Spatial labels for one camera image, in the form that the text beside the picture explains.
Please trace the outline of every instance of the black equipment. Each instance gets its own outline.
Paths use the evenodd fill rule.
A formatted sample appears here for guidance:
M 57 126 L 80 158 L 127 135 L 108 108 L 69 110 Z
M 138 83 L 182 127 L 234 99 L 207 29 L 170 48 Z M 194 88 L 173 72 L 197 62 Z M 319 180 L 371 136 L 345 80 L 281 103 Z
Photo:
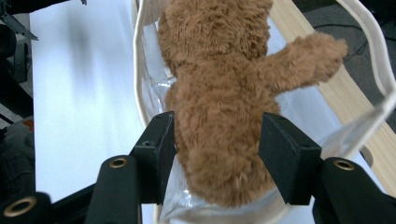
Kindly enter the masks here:
M 27 78 L 26 54 L 27 45 L 0 24 L 0 104 L 22 118 L 33 115 L 33 98 L 18 84 Z M 0 119 L 11 123 L 1 115 Z
M 320 147 L 287 119 L 265 113 L 260 152 L 285 203 L 316 199 L 317 223 L 396 223 L 396 200 L 358 164 L 320 158 Z M 176 155 L 174 114 L 152 119 L 128 156 L 106 160 L 97 182 L 57 203 L 44 193 L 0 204 L 0 223 L 141 223 L 141 203 L 163 203 Z
M 389 20 L 396 17 L 395 0 L 361 0 L 373 15 L 382 20 Z

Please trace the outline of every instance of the black mechanical arm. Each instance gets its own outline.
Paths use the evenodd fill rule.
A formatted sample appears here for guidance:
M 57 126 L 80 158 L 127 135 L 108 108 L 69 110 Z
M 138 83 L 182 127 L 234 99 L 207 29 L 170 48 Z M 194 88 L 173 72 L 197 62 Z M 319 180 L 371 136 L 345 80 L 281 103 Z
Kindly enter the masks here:
M 358 164 L 320 158 L 321 148 L 287 119 L 265 113 L 260 152 L 285 203 L 315 197 L 317 223 L 396 223 L 396 200 Z M 174 114 L 156 116 L 127 156 L 106 160 L 97 182 L 52 204 L 45 193 L 0 204 L 0 223 L 142 223 L 141 203 L 163 203 L 176 155 Z

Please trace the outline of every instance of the teddy bear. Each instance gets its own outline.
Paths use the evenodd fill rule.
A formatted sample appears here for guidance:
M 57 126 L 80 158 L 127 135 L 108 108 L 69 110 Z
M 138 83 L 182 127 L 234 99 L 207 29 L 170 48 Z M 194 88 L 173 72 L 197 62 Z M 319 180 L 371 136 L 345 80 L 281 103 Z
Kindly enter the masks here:
M 191 194 L 238 207 L 275 187 L 258 155 L 262 114 L 276 97 L 328 81 L 347 54 L 344 40 L 313 33 L 267 56 L 273 0 L 168 0 L 159 21 L 163 60 L 177 81 L 177 158 Z

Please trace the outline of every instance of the teddy bear head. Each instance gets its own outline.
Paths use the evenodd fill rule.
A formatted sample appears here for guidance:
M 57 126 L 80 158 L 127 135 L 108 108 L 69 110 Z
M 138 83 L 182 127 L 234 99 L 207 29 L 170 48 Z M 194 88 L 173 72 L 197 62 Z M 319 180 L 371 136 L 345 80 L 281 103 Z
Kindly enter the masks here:
M 170 0 L 170 4 L 160 19 L 159 41 L 174 75 L 179 66 L 199 57 L 241 53 L 254 59 L 266 54 L 273 0 Z

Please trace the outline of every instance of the wooden board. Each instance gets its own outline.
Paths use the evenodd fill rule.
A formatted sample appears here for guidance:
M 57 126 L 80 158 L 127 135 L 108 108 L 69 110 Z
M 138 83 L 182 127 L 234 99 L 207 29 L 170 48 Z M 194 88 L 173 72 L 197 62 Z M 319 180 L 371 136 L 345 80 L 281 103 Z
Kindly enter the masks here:
M 312 34 L 315 30 L 291 0 L 275 0 L 271 19 L 287 42 L 297 36 Z M 347 124 L 366 111 L 373 109 L 343 66 L 329 83 L 318 86 L 319 91 L 342 124 Z M 387 194 L 396 196 L 396 136 L 384 122 L 366 144 L 374 157 L 372 167 Z

